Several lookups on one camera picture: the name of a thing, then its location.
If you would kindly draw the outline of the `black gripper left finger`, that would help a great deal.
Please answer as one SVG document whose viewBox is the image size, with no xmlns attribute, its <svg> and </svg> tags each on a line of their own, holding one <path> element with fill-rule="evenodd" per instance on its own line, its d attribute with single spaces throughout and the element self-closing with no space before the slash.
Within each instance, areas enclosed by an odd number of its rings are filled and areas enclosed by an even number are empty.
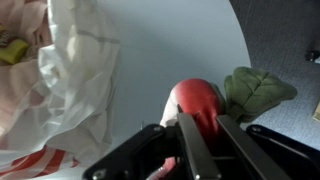
<svg viewBox="0 0 320 180">
<path fill-rule="evenodd" d="M 193 180 L 220 180 L 221 173 L 212 159 L 193 117 L 186 113 L 179 113 L 177 119 L 186 144 Z"/>
</svg>

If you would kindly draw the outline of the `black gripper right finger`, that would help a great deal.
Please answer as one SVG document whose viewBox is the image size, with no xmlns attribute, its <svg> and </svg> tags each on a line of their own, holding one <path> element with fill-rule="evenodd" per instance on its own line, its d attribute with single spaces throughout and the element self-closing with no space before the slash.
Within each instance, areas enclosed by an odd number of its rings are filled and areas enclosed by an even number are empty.
<svg viewBox="0 0 320 180">
<path fill-rule="evenodd" d="M 218 116 L 217 121 L 228 139 L 261 180 L 291 180 L 286 172 L 231 117 Z"/>
</svg>

